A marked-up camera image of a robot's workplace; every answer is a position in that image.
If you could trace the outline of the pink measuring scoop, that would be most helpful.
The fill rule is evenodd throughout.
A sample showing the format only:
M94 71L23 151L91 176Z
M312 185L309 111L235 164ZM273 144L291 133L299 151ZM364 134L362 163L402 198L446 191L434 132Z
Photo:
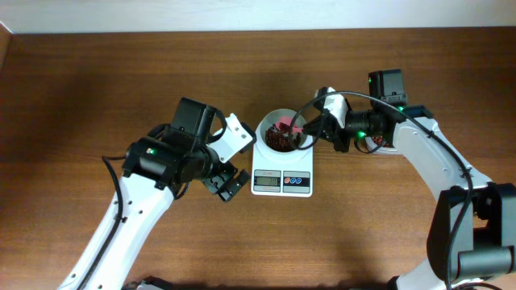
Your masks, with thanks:
M292 131L295 134L301 134L302 128L297 127L295 124L292 123L293 119L291 117L282 116L278 119L276 123L276 127L280 131L289 132Z

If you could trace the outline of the beans in white bowl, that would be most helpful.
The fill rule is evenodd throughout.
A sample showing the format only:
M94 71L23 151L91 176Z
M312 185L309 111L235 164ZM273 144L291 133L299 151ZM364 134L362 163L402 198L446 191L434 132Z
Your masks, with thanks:
M293 151L294 148L291 146L289 141L289 133L290 126L284 123L280 123L278 126L276 124L272 124L265 131L265 143L268 147L273 149L274 151L279 152L290 152Z

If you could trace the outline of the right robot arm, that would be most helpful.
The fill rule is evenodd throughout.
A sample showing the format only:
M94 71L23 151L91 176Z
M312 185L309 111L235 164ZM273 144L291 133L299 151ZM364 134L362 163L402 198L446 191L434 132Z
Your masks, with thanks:
M489 288L489 280L515 271L515 186L497 184L476 170L446 139L433 114L411 106L399 69L368 75L370 110L353 110L351 92L318 89L310 105L319 116L307 135L347 152L365 136L380 136L404 156L437 201L427 257L394 276L390 289Z

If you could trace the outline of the white round bowl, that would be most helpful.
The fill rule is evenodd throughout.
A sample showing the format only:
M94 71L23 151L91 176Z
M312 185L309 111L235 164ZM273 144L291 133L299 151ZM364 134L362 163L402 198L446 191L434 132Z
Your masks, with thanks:
M268 147L265 143L265 131L272 125L276 124L278 119L282 116L287 116L293 118L296 114L293 110L288 109L278 109L270 112L265 116L265 118L261 121L259 128L257 129L257 136L260 137L261 143L264 145L265 149L270 150L273 153L290 153L293 151L296 151L299 147L307 147L310 145L313 141L313 138L309 135L305 135L304 133L301 134L295 134L291 130L288 133L289 141L291 146L294 148L293 151L290 152L279 152L274 151L270 147ZM302 128L306 123L306 120L302 116L298 116L298 118L295 120L294 124L297 127Z

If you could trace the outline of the white digital kitchen scale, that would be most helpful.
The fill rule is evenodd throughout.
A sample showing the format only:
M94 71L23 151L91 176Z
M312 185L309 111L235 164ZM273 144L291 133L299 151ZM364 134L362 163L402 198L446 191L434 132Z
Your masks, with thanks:
M254 195L275 197L311 197L314 181L314 149L273 153L264 148L257 136L252 155Z

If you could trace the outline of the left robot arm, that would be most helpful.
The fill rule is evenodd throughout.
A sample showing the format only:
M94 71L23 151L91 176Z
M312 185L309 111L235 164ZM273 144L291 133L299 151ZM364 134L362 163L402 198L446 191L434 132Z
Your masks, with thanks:
M120 289L148 235L194 181L224 202L250 180L231 163L256 134L235 114L183 97L173 120L151 129L120 156L122 173L103 156L114 196L62 289Z

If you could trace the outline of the red adzuki beans pile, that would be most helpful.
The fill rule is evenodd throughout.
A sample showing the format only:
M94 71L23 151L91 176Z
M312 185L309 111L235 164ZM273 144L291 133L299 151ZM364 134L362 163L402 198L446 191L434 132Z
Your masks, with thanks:
M390 144L387 143L383 136L375 135L372 137L372 141L378 146L380 144L383 144L383 147L390 147Z

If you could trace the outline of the clear plastic bean container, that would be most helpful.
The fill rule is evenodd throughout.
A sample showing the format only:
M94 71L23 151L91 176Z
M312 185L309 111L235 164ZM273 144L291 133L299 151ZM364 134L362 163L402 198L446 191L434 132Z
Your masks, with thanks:
M377 146L372 141L372 136L366 137L365 142L366 142L366 146L369 151L373 151L374 149L377 148L377 150L374 151L374 154L378 154L378 155L399 155L400 154L400 152L391 144L390 144L390 147L383 147L383 144L380 144Z

